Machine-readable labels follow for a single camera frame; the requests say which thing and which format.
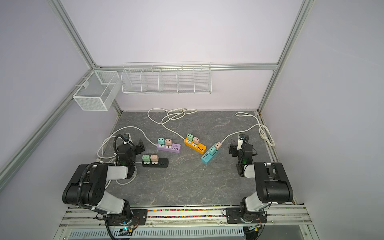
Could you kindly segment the green plug from teal strip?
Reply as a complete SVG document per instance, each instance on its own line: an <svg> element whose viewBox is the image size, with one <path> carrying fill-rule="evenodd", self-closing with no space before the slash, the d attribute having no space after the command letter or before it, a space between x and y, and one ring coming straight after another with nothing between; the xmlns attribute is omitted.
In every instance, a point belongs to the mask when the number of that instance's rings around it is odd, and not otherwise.
<svg viewBox="0 0 384 240"><path fill-rule="evenodd" d="M215 146L212 146L210 149L209 149L209 153L210 155L214 155L216 153L217 149Z"/></svg>

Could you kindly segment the teal power strip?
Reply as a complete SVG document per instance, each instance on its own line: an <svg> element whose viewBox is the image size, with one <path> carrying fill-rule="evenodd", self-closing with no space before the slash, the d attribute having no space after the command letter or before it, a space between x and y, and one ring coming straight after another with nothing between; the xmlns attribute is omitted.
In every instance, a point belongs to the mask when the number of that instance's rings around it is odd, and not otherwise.
<svg viewBox="0 0 384 240"><path fill-rule="evenodd" d="M204 164L208 165L208 164L211 162L211 160L212 160L217 154L218 154L218 151L216 151L216 153L215 153L214 155L210 155L209 150L208 150L208 151L207 151L205 154L203 154L203 156L201 157L202 162L203 162Z"/></svg>

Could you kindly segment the orange power strip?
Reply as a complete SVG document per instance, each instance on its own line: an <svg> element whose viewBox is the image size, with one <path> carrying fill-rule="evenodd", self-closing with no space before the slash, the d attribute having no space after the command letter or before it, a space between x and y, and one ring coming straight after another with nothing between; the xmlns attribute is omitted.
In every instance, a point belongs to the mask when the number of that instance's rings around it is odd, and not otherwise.
<svg viewBox="0 0 384 240"><path fill-rule="evenodd" d="M184 143L186 146L190 147L191 149L195 150L196 152L200 153L200 154L204 154L207 150L207 147L201 143L199 144L195 144L191 141L189 141L188 139L185 139L184 140Z"/></svg>

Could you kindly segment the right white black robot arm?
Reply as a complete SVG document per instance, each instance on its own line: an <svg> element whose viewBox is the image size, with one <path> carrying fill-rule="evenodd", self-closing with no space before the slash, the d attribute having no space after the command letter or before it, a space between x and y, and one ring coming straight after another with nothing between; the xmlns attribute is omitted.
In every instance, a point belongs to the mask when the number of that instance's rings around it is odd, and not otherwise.
<svg viewBox="0 0 384 240"><path fill-rule="evenodd" d="M230 145L229 153L238 159L238 175L255 180L256 191L244 197L238 208L227 208L229 224L264 224L267 222L266 209L272 204L292 202L293 189L281 163L254 162L257 155L249 143L248 135L239 135L238 145Z"/></svg>

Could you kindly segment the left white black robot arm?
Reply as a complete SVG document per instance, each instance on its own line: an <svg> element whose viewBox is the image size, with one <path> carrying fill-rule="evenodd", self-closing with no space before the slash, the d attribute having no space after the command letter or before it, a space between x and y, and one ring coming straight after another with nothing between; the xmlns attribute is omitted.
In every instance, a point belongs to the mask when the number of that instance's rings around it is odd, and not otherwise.
<svg viewBox="0 0 384 240"><path fill-rule="evenodd" d="M128 225L134 218L129 201L108 193L107 184L134 179L137 175L136 156L145 151L145 146L141 140L134 144L129 134L118 134L114 137L113 148L115 162L93 162L77 167L63 192L62 201L66 205L96 212L107 223L115 221Z"/></svg>

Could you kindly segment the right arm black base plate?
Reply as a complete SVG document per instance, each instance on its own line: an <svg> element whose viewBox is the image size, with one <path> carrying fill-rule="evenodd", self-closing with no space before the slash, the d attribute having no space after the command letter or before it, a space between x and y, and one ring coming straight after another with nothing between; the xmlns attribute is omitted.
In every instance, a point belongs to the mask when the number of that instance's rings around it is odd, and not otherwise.
<svg viewBox="0 0 384 240"><path fill-rule="evenodd" d="M228 224L264 224L267 222L267 214L263 212L248 212L240 207L224 209L223 213Z"/></svg>

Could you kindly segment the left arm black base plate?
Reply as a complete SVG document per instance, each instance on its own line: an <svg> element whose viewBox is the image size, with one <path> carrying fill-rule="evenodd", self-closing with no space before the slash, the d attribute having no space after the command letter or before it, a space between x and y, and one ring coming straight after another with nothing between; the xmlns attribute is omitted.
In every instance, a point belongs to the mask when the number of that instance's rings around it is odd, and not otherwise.
<svg viewBox="0 0 384 240"><path fill-rule="evenodd" d="M106 220L109 226L143 226L148 218L148 209L133 209L131 214L126 216L110 215Z"/></svg>

